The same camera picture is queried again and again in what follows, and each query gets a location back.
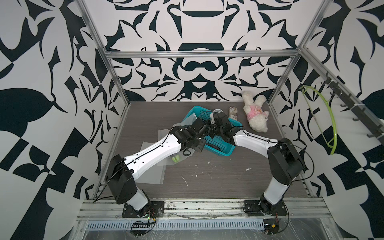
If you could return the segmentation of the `lower translucent zip bags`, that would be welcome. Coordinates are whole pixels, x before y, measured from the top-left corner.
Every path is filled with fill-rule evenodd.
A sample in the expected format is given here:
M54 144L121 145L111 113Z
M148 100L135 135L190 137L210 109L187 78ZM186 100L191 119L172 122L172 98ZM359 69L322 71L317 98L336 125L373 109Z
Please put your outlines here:
M136 183L139 184L154 184L162 185L164 182L166 173L166 166L164 165L154 165L145 171L137 180Z

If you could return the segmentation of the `black hook rail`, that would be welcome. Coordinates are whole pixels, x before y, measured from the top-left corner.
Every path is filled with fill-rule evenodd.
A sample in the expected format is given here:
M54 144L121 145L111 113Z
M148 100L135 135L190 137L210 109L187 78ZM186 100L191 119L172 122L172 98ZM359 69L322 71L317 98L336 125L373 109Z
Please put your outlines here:
M326 85L332 90L330 99L340 99L342 101L341 107L355 115L353 121L361 122L369 130L370 133L367 134L367 137L375 138L381 145L384 145L384 123L341 80L328 71L326 71L325 76L322 85Z

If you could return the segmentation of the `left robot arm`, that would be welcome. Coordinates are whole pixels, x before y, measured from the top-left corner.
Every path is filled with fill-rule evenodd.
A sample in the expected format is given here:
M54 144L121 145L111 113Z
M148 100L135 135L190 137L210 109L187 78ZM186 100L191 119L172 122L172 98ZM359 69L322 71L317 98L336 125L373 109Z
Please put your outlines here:
M169 133L144 150L126 157L114 156L105 176L105 187L109 187L118 205L127 203L142 212L150 203L147 195L139 189L136 180L163 159L191 149L201 152L212 127L197 118L191 125L174 126Z

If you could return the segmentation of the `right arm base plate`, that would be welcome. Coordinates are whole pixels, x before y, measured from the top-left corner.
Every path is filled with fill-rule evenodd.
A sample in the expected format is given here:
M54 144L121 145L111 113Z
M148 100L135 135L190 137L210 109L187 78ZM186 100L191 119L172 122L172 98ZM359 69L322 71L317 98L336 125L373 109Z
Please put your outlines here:
M267 200L245 200L243 211L248 216L287 216L288 211L283 201L276 205L270 204Z

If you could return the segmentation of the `white plush toy pink shirt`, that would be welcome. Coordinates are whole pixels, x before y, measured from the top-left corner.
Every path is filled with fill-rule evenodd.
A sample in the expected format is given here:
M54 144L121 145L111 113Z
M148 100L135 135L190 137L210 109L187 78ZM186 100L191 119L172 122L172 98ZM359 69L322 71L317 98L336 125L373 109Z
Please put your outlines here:
M243 110L246 113L246 117L250 127L258 133L266 133L268 131L268 117L270 112L263 111L262 106L267 101L264 95L259 95L254 100L254 96L249 91L242 93L244 101Z

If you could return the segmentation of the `teal plastic basket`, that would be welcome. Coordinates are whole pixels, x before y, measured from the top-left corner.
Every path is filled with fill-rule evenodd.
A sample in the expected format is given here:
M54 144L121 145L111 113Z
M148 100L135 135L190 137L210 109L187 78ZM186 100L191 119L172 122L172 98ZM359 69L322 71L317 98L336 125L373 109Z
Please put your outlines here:
M213 113L212 111L210 111L210 110L208 110L206 108L203 108L203 107L200 107L200 106L194 106L188 112L186 117L189 117L190 115L195 114L197 116L197 118L203 119L205 121L206 120L210 121L212 113ZM233 151L235 149L234 145L226 143L220 136L215 136L213 139L211 137L209 137L209 136L206 136L205 139L206 139L206 144L209 143L209 144L218 146L218 147L220 147L221 151L219 152L219 151L217 151L217 150L207 146L206 144L204 146L204 150L212 152L212 153L214 153L214 154L216 154L218 156L228 157L228 156L230 156L233 153Z

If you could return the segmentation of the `aluminium frame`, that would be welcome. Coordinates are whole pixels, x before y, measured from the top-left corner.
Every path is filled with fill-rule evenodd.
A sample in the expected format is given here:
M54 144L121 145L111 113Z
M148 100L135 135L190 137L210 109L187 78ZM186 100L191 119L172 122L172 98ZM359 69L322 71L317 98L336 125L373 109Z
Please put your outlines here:
M305 149L304 178L343 237L384 236L384 145L330 101L330 155L300 91L329 100L326 71L384 123L383 1L80 1L86 25L130 101L239 101L266 95L285 137ZM328 111L312 91L327 140Z

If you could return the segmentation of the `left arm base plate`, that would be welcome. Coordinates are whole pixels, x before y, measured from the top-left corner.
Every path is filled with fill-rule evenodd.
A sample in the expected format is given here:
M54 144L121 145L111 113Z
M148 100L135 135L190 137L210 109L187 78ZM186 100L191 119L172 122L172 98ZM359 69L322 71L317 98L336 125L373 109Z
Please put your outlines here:
M124 204L122 218L144 218L144 217L157 217L164 213L165 202L153 201L149 202L142 210L135 210L128 203Z

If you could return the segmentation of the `translucent zip bag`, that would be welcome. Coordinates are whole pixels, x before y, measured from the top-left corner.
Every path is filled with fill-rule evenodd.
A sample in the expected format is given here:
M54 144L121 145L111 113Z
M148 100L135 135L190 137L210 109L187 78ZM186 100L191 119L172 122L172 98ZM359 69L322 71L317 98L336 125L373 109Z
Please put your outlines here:
M174 124L173 127L191 125L196 119L197 119L197 116L195 114L192 114L189 117L186 117L182 122ZM170 131L169 129L158 130L158 140L161 140L162 138L166 137L169 131ZM194 153L195 153L194 149L189 149L189 152L186 151L185 153L183 150L181 150L178 153L172 154L166 157L165 159L161 160L157 165L172 166L172 165L175 165L175 163L171 160L173 155L180 155L181 161L183 161L188 157L191 157Z

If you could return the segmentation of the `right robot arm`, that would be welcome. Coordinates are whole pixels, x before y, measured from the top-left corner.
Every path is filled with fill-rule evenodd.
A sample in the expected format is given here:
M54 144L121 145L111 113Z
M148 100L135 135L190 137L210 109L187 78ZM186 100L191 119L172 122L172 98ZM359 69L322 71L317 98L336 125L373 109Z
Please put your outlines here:
M292 142L268 139L252 135L242 127L232 126L224 113L211 114L212 135L220 136L225 142L256 152L269 161L272 179L261 197L261 208L264 213L271 211L282 202L291 183L306 167L305 161Z

